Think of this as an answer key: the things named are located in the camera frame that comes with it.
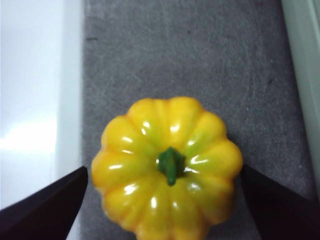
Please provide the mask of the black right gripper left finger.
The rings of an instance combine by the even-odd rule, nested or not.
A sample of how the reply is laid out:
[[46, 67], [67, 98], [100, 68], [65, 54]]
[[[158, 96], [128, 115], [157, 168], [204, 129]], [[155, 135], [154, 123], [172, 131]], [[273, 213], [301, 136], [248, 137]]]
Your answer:
[[88, 170], [82, 166], [0, 211], [2, 240], [65, 240], [82, 206]]

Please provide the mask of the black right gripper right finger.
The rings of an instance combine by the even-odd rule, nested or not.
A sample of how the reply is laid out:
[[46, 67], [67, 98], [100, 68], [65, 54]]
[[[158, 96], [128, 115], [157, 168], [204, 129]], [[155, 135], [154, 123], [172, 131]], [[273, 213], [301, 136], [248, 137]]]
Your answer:
[[318, 240], [320, 205], [244, 165], [241, 185], [263, 240]]

